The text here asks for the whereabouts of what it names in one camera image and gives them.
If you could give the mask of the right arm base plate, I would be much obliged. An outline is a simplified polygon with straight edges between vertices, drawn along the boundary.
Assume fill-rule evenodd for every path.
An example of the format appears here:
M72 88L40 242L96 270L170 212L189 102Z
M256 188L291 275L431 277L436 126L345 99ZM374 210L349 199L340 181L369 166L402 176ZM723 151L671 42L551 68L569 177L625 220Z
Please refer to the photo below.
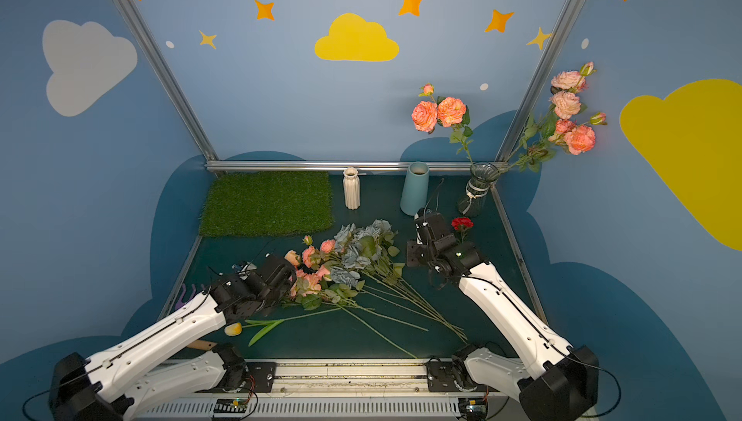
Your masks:
M429 392L471 393L484 390L482 385L471 380L459 363L434 357L424 367Z

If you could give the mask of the red carnation flower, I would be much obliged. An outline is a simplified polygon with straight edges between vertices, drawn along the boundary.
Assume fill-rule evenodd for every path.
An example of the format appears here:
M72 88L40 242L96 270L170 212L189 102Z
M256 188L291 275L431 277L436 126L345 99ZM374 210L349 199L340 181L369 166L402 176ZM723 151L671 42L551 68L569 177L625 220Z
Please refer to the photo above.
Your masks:
M468 217L456 217L451 222L452 229L458 239L458 243L465 243L469 231L473 229L473 220Z

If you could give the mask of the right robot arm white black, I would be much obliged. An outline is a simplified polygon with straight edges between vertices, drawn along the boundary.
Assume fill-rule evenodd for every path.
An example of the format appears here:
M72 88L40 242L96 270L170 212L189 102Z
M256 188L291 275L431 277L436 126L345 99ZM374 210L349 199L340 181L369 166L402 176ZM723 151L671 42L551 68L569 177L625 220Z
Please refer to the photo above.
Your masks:
M596 405L599 362L588 347L573 347L540 320L473 243L458 241L441 214L419 210L415 229L408 262L454 284L516 353L508 358L475 345L454 353L452 378L460 390L494 388L519 402L531 420L576 420Z

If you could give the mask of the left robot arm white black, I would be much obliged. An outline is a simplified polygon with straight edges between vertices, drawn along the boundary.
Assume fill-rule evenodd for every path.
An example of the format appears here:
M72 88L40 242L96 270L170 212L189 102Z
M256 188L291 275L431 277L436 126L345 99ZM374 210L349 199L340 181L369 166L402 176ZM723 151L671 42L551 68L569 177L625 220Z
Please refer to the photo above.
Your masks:
M217 388L252 386L247 363L232 345L160 365L203 336L246 321L287 297L297 272L267 255L262 267L220 276L206 291L128 340L89 357L72 353L54 368L49 410L56 420L131 420L171 400Z

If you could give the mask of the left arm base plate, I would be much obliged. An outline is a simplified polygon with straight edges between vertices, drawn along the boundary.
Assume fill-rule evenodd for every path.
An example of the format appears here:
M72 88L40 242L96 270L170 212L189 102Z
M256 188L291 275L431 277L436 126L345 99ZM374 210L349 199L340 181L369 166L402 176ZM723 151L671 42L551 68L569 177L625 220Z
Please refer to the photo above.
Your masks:
M224 378L203 392L213 393L271 393L276 381L277 363L274 361L247 361L236 369L229 369Z

